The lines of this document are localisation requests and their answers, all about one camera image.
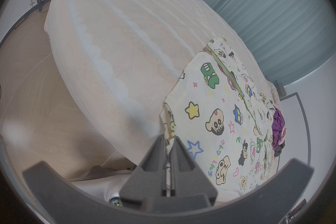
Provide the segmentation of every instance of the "floor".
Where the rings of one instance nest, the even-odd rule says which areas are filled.
[[[49,4],[33,12],[0,48],[0,134],[22,171],[40,160],[70,179],[94,165],[133,167],[90,124],[56,67],[44,21]]]

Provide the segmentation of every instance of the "mattress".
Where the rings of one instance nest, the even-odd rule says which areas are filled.
[[[166,96],[214,37],[226,38],[272,96],[244,42],[202,0],[52,0],[44,29],[79,108],[135,164],[164,133]]]

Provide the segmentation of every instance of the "black baseboard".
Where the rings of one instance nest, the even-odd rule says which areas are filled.
[[[51,0],[43,0],[42,1],[42,5],[50,2]],[[23,23],[25,21],[25,19],[28,18],[28,16],[33,13],[35,10],[37,10],[38,6],[35,5],[33,6],[30,10],[28,10],[26,13],[24,13],[17,21],[16,23],[9,29],[9,31],[6,33],[6,35],[3,37],[3,39],[0,42],[0,48],[2,46],[2,44],[5,42],[5,40],[7,39],[7,37],[9,37],[9,35],[16,29],[18,28],[18,26]]]

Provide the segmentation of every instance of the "bed sheet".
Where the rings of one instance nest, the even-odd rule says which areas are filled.
[[[79,108],[135,164],[164,133],[163,102],[211,38],[225,36],[271,96],[244,42],[202,0],[52,0],[44,29]]]

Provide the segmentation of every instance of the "teal curtain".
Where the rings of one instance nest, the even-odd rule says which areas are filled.
[[[242,38],[270,81],[296,81],[336,51],[328,0],[204,1]]]

